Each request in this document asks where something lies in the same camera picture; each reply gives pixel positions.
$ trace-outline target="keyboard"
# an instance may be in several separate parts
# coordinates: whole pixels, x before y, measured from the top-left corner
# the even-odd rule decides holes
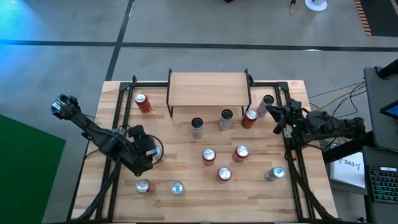
[[[396,168],[369,166],[375,202],[398,204],[398,172]]]

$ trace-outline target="wooden table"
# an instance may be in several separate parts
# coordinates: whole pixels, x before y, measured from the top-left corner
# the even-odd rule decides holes
[[[304,82],[288,83],[291,97],[301,101],[303,107],[309,110]],[[103,85],[95,118],[95,122],[102,128],[110,128],[112,125],[119,84],[120,82],[105,82]],[[284,143],[281,135],[272,133],[275,122],[269,114],[259,118],[253,128],[244,129],[240,125],[240,108],[230,108],[234,113],[233,125],[227,131],[219,131],[222,107],[178,107],[174,109],[174,117],[170,118],[165,104],[166,91],[166,87],[134,89],[134,95],[145,93],[149,97],[153,110],[149,114],[142,114],[133,103],[129,125],[141,124],[146,133],[159,137],[164,144],[165,155],[160,164],[143,173],[140,178],[122,166],[114,222],[297,221],[287,162],[284,159]],[[257,107],[266,94],[275,95],[274,89],[251,87],[251,108]],[[121,111],[120,124],[124,108]],[[204,136],[199,140],[190,134],[190,122],[197,116],[205,122]],[[233,162],[231,158],[238,144],[246,144],[250,148],[250,156],[241,164]],[[206,147],[217,151],[216,162],[211,167],[205,167],[201,161],[202,150]],[[94,144],[90,143],[88,153],[95,149]],[[320,150],[309,147],[303,151],[303,156],[311,190],[329,213],[337,216]],[[98,152],[86,159],[72,217],[82,214],[98,193],[104,161],[104,155]],[[226,184],[216,181],[216,171],[220,166],[229,166],[233,172],[232,179]],[[274,166],[284,167],[287,175],[274,182],[264,181],[264,173]],[[141,178],[156,183],[157,191],[154,195],[136,192],[135,184]],[[182,181],[186,187],[184,196],[172,195],[170,188],[175,180]],[[302,191],[300,198],[307,217]],[[109,194],[103,215],[108,211],[108,202]]]

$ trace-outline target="red can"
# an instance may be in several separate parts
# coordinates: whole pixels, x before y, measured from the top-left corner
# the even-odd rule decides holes
[[[232,177],[231,169],[228,167],[220,167],[217,171],[216,179],[219,183],[223,184],[229,181]]]
[[[244,128],[251,128],[253,127],[256,120],[257,120],[257,112],[255,110],[248,110],[243,116],[242,126]]]
[[[205,166],[211,166],[214,164],[214,161],[216,161],[216,151],[214,151],[214,149],[203,150],[201,156],[203,158],[203,164]]]
[[[150,106],[148,97],[145,94],[140,93],[140,94],[136,95],[136,97],[134,99],[137,103],[137,106],[141,110],[141,112],[143,112],[143,113],[150,112],[151,106]]]
[[[232,153],[232,159],[235,162],[243,162],[249,156],[249,148],[245,145],[238,145]]]
[[[155,193],[156,185],[148,179],[139,180],[136,184],[136,190],[140,194],[153,194]]]

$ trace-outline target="gray can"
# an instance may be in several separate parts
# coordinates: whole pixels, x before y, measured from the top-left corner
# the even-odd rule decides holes
[[[225,109],[221,112],[220,130],[225,131],[231,126],[232,116],[233,113],[231,110]]]
[[[195,139],[200,139],[203,137],[203,120],[200,118],[192,119],[192,136]]]
[[[180,181],[176,181],[172,184],[172,192],[175,195],[183,195],[185,192],[185,187]]]
[[[266,106],[272,105],[272,104],[274,103],[274,101],[275,101],[275,99],[274,99],[273,96],[271,96],[271,95],[265,95],[265,96],[262,98],[259,107],[257,108],[257,114],[258,114],[260,117],[265,116],[265,115],[267,114],[267,112],[268,112]]]
[[[284,176],[285,176],[285,169],[283,167],[274,167],[265,174],[265,178],[268,181],[281,179]]]

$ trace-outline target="wooden shelf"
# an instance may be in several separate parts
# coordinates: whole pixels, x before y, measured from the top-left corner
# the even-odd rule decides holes
[[[246,73],[170,74],[170,106],[247,106]]]

